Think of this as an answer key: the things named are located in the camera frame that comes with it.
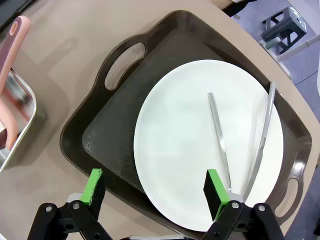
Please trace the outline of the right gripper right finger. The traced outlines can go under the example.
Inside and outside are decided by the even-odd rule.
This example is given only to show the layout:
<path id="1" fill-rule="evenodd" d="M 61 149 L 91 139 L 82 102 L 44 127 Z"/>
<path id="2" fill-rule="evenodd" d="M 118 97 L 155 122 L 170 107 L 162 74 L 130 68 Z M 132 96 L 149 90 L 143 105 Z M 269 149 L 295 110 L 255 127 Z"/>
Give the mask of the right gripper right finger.
<path id="1" fill-rule="evenodd" d="M 203 191 L 213 223 L 203 240 L 226 240 L 232 232 L 242 233 L 246 240 L 283 240 L 284 235 L 267 203 L 253 207 L 230 199 L 215 169 L 206 172 Z"/>

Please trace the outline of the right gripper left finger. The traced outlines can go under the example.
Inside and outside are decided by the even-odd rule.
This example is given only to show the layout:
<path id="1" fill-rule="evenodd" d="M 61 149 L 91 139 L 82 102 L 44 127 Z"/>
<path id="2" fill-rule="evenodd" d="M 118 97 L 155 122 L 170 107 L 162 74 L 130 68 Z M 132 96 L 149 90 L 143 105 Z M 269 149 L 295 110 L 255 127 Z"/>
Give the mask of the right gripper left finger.
<path id="1" fill-rule="evenodd" d="M 39 206 L 27 238 L 65 240 L 70 233 L 80 233 L 84 240 L 110 240 L 110 235 L 98 222 L 105 192 L 103 170 L 92 169 L 78 199 L 61 207 L 48 202 Z"/>

